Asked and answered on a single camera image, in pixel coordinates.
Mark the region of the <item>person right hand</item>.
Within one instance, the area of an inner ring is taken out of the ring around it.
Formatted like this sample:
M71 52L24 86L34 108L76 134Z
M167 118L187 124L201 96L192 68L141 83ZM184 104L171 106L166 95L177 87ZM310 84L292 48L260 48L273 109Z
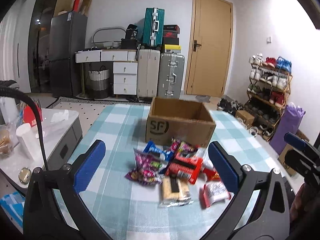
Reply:
M296 239L319 237L319 189L303 183L290 208L290 235Z

